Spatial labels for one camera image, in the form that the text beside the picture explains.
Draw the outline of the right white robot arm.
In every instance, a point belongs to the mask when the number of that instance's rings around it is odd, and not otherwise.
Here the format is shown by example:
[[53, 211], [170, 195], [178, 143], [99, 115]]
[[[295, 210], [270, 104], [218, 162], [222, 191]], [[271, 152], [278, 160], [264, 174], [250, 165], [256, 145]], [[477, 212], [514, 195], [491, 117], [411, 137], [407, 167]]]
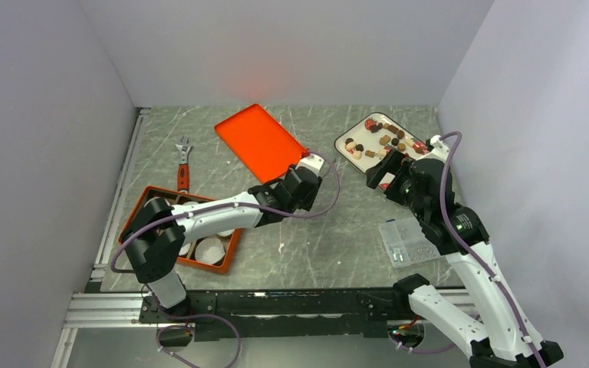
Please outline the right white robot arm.
[[393, 179], [384, 195], [412, 212], [425, 238], [459, 276], [479, 318], [447, 301], [420, 274], [393, 285], [395, 314], [415, 314], [431, 322], [471, 367], [549, 367], [562, 360], [559, 344], [546, 340], [518, 306], [481, 219], [455, 200], [446, 161], [433, 154], [412, 159], [391, 151], [366, 171], [367, 187], [375, 189], [387, 174]]

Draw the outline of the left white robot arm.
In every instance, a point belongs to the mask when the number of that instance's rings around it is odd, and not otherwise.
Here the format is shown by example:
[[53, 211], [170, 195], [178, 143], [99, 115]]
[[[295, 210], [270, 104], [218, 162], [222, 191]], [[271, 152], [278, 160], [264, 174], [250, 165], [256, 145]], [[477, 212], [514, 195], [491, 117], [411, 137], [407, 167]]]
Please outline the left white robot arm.
[[178, 322], [189, 312], [186, 288], [175, 272], [185, 243], [239, 228], [281, 222], [299, 209], [310, 210], [321, 186], [322, 159], [291, 165], [285, 176], [226, 199], [196, 205], [159, 200], [143, 207], [122, 233], [121, 251], [137, 281], [157, 297], [160, 313]]

